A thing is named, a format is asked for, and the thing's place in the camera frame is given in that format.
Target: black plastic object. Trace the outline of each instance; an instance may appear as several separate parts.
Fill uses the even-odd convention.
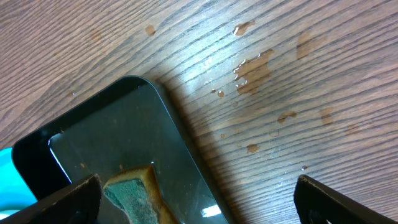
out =
[[[307,175],[298,178],[294,204],[302,224],[397,224]]]
[[[91,175],[0,220],[0,224],[94,223],[101,198],[100,180]]]
[[[141,77],[116,81],[19,140],[12,158],[38,200],[89,174],[105,183],[121,168],[153,163],[181,223],[235,223],[165,91]],[[106,198],[98,217],[129,223]]]

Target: green sponge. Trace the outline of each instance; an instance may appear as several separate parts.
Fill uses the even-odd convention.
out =
[[[133,224],[178,223],[162,200],[152,165],[124,170],[111,177],[104,194]]]
[[[132,179],[110,184],[105,188],[104,194],[134,224],[159,224],[142,180]]]

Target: brown stain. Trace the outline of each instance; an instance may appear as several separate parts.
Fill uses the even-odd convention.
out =
[[[260,53],[256,58],[244,60],[237,68],[233,70],[235,81],[242,79],[241,84],[236,88],[239,94],[255,94],[259,87],[271,77],[271,71],[268,69],[268,60],[274,50],[269,49]]]
[[[299,35],[297,40],[297,60],[306,57],[316,50],[319,45],[326,40],[326,36],[312,37],[309,31],[305,31]]]
[[[348,126],[348,130],[346,131],[346,135],[352,135],[359,133],[359,126],[357,124],[351,124]]]
[[[92,41],[99,41],[102,39],[102,33],[101,31],[94,29],[90,32],[90,39]]]
[[[238,25],[235,26],[234,31],[232,31],[232,33],[234,35],[243,35],[246,32],[246,30],[250,26],[253,26],[254,24],[256,24],[255,21],[244,22],[242,24],[238,24]]]
[[[218,96],[219,97],[224,97],[224,92],[222,90],[218,91]]]
[[[232,101],[231,102],[231,106],[233,107],[237,107],[239,105],[239,103],[237,101]]]
[[[332,111],[333,108],[325,108],[319,111],[324,126],[333,124],[333,117],[331,115]]]
[[[278,122],[279,122],[279,124],[282,124],[283,122],[285,122],[286,118],[288,118],[288,117],[295,118],[296,116],[297,116],[296,112],[286,111],[286,112],[283,112],[281,115],[279,115]]]
[[[156,33],[155,27],[152,25],[149,25],[145,28],[145,32],[149,35],[149,36],[153,36]]]
[[[246,148],[248,149],[248,153],[255,153],[260,147],[258,147],[256,144],[250,144]]]
[[[276,130],[276,131],[273,131],[273,132],[271,132],[271,133],[269,133],[269,136],[271,136],[271,137],[278,137],[279,136],[279,130]]]

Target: water droplet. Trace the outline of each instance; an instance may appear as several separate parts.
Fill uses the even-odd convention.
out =
[[[237,107],[239,105],[239,103],[237,101],[232,101],[231,102],[231,106],[233,107]]]
[[[256,144],[250,144],[246,148],[248,149],[248,153],[254,153],[259,150],[260,147],[258,147]]]
[[[152,25],[149,25],[145,28],[145,32],[149,35],[149,36],[153,36],[156,31],[155,31],[155,27]]]
[[[219,91],[218,91],[218,96],[219,96],[219,97],[224,97],[224,92],[223,92],[222,90],[219,90]]]
[[[92,30],[90,32],[90,39],[93,40],[93,41],[101,40],[102,39],[101,31],[100,30],[96,30],[96,29]]]
[[[279,130],[276,130],[276,131],[273,131],[273,132],[271,132],[271,133],[269,133],[269,136],[271,136],[271,137],[278,137],[279,136]]]
[[[304,31],[297,40],[297,60],[306,57],[316,50],[319,45],[326,40],[325,35],[313,37],[309,31]]]
[[[351,124],[348,126],[348,130],[346,131],[346,135],[356,134],[359,132],[359,126],[357,124]]]
[[[243,35],[246,30],[250,27],[253,26],[254,24],[256,24],[255,21],[250,21],[250,22],[245,22],[242,24],[238,24],[235,26],[233,34],[234,35]]]
[[[271,77],[271,71],[268,69],[268,60],[272,53],[274,53],[272,49],[266,50],[254,59],[244,60],[233,70],[235,74],[234,81],[238,81],[241,78],[244,79],[242,84],[236,85],[239,94],[257,93],[260,85]]]
[[[75,92],[74,91],[69,91],[67,95],[68,96],[75,96]]]
[[[283,112],[281,115],[279,115],[278,122],[279,122],[279,124],[282,124],[283,122],[285,122],[286,118],[288,118],[288,117],[295,118],[296,116],[297,116],[296,112],[286,111],[286,112]]]
[[[332,111],[333,108],[325,108],[319,111],[324,126],[333,124],[333,117],[331,116]]]

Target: wooden table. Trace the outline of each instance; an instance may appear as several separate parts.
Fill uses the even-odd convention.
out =
[[[0,0],[0,147],[140,75],[242,223],[298,223],[300,174],[398,220],[397,21],[391,0]]]

